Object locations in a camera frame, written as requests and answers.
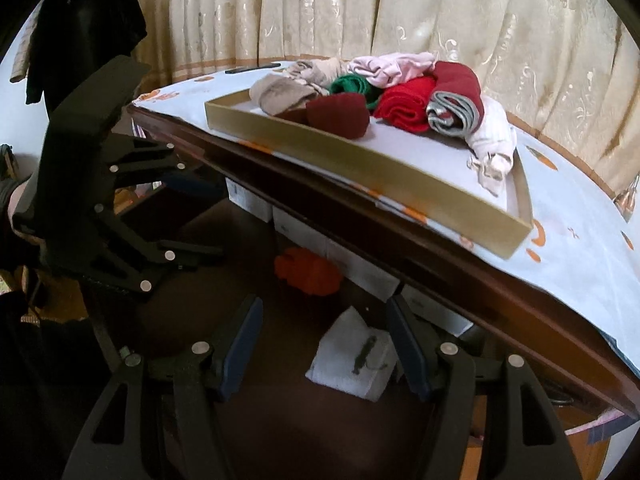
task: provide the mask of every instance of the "folded towel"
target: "folded towel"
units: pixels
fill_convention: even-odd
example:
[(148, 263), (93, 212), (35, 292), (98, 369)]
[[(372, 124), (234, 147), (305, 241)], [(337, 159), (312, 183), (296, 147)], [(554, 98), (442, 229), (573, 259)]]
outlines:
[(303, 107), (318, 97), (318, 92), (303, 81), (268, 74), (256, 81), (249, 90), (251, 101), (269, 115), (281, 114), (290, 108)]
[(425, 132), (429, 129), (426, 107), (435, 86), (433, 77), (424, 76), (388, 88), (373, 116), (412, 134)]
[(293, 78), (304, 79), (308, 83), (313, 83), (327, 89), (333, 81), (347, 73), (347, 63), (337, 57), (331, 57), (329, 59), (301, 59), (293, 65), (290, 65), (284, 73)]
[(378, 100), (382, 95), (382, 90), (372, 86), (363, 76), (357, 74), (345, 74), (336, 79), (329, 86), (331, 94), (341, 94), (347, 92), (355, 92), (364, 95), (367, 101), (367, 109), (375, 110), (378, 106)]
[(361, 56), (349, 63), (349, 72), (364, 76), (377, 88), (389, 88), (430, 72), (436, 58), (429, 52)]
[(347, 93), (319, 97), (305, 110), (288, 110), (276, 117), (353, 140), (367, 132), (370, 115), (364, 95)]
[(465, 137), (480, 127), (484, 108), (480, 83), (462, 63), (439, 61), (433, 70), (436, 88), (427, 106), (429, 126), (449, 137)]
[(506, 176), (513, 167), (517, 137), (498, 101), (483, 95), (482, 105), (482, 124), (475, 133), (465, 137), (466, 143), (476, 154), (469, 161), (469, 166), (478, 170), (480, 185), (498, 196), (503, 192)]
[(322, 336), (306, 378), (375, 402), (397, 362), (389, 332), (367, 326), (351, 306)]
[(276, 276), (310, 296), (328, 296), (340, 289), (342, 274), (329, 260), (309, 249), (291, 247), (274, 261)]

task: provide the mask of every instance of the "maroon cloth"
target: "maroon cloth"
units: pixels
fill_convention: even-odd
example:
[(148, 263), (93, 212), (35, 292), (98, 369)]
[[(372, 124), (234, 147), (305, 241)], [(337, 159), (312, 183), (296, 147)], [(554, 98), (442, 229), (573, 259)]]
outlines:
[(373, 116), (412, 134), (425, 132), (429, 129), (426, 107), (434, 88), (436, 80), (430, 75), (387, 88)]
[(292, 123), (309, 126), (309, 118), (306, 116), (306, 108), (294, 108), (293, 110), (287, 110), (286, 112), (277, 114), (275, 117), (291, 121)]
[(484, 119), (484, 106), (480, 98), (480, 82), (476, 73), (462, 63), (439, 61), (433, 69), (433, 76), (436, 79), (435, 92), (462, 95), (476, 105), (480, 114), (480, 120), (475, 129), (477, 130)]
[(370, 114), (364, 95), (348, 92), (313, 99), (304, 110), (287, 110), (276, 117), (353, 140), (367, 132)]

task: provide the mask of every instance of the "black jacket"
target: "black jacket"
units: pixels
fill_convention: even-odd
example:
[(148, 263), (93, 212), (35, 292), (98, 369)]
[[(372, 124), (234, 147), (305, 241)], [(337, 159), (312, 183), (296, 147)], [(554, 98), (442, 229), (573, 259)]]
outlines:
[(31, 37), (27, 104), (51, 113), (78, 85), (146, 36), (138, 0), (44, 0)]

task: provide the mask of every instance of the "curtain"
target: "curtain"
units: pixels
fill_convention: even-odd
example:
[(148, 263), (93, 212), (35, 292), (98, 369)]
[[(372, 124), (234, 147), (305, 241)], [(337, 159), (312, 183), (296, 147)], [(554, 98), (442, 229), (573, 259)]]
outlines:
[(136, 50), (152, 71), (143, 89), (255, 64), (262, 0), (139, 0), (148, 36)]
[(640, 171), (640, 54), (606, 0), (140, 0), (146, 88), (258, 60), (428, 50), (609, 194)]

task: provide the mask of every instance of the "white tablecloth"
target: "white tablecloth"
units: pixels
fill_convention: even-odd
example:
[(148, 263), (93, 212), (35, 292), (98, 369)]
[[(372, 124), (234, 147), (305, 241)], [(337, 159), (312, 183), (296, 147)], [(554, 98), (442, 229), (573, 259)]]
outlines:
[[(245, 90), (269, 71), (216, 73), (155, 90), (134, 104), (238, 142), (207, 126), (204, 102)], [(516, 131), (536, 227), (507, 260), (358, 183), (279, 153), (273, 155), (339, 180), (379, 206), (450, 238), (491, 266), (546, 290), (595, 325), (640, 376), (640, 239), (636, 249), (629, 225), (587, 176), (535, 138)]]

